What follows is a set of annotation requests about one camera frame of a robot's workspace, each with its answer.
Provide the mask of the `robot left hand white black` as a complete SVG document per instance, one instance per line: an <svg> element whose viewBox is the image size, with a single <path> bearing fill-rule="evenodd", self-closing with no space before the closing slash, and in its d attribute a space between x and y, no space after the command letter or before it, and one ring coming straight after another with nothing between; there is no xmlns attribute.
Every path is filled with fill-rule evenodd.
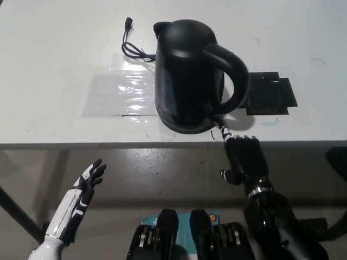
<svg viewBox="0 0 347 260"><path fill-rule="evenodd" d="M98 159L78 177L61 200L46 235L63 241L68 246L74 242L76 231L93 198L95 185L102 182L106 165Z"/></svg>

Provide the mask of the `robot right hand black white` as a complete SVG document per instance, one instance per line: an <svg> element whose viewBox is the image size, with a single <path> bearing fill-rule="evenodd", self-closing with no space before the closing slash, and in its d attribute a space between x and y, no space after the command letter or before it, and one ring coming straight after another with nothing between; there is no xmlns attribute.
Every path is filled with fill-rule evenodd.
<svg viewBox="0 0 347 260"><path fill-rule="evenodd" d="M230 169L221 170L224 180L232 185L243 185L245 195L251 198L255 194L272 191L273 185L268 178L269 169L260 141L255 136L232 135L225 121L215 118L224 141L224 150Z"/></svg>

